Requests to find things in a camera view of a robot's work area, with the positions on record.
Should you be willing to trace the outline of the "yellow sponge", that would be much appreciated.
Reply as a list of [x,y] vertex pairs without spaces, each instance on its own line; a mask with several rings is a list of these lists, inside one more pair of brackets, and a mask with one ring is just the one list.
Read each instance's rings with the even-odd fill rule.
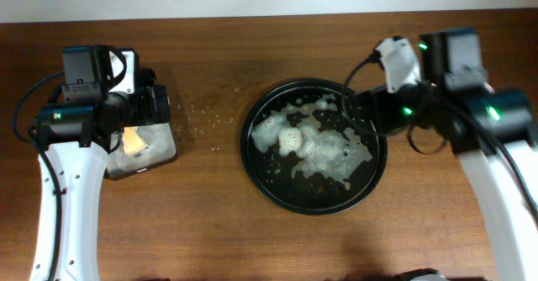
[[127,156],[133,156],[148,147],[148,143],[139,134],[138,126],[124,128],[122,143]]

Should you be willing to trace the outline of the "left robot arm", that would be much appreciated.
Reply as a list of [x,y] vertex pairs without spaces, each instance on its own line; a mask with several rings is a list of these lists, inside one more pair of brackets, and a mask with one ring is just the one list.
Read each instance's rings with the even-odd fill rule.
[[33,280],[97,280],[103,180],[172,162],[167,89],[132,48],[66,47],[63,82],[29,128],[41,176]]

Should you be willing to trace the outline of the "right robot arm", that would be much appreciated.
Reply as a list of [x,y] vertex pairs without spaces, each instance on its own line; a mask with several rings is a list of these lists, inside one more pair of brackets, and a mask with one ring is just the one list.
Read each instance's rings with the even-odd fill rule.
[[393,36],[367,57],[383,86],[342,90],[345,117],[364,113],[363,135],[434,130],[450,147],[477,198],[498,277],[537,277],[537,123],[519,89],[495,90],[475,29],[422,34],[417,45]]

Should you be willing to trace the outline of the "black round tray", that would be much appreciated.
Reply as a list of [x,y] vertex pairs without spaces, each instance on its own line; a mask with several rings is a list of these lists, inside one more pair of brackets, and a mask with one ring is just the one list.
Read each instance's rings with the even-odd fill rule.
[[370,116],[341,108],[342,85],[300,78],[275,87],[246,115],[240,154],[251,181],[274,204],[330,215],[360,203],[388,159]]

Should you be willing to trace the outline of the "black rectangular soap tray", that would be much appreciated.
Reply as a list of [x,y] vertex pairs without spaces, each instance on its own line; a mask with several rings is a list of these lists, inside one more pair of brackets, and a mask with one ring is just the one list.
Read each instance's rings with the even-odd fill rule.
[[124,153],[124,129],[111,136],[111,153],[105,178],[119,180],[159,167],[177,158],[177,143],[171,130],[171,110],[167,89],[156,80],[155,72],[142,69],[134,80],[134,95],[142,101],[140,111],[133,116],[132,126],[139,127],[140,136],[148,147],[133,156]]

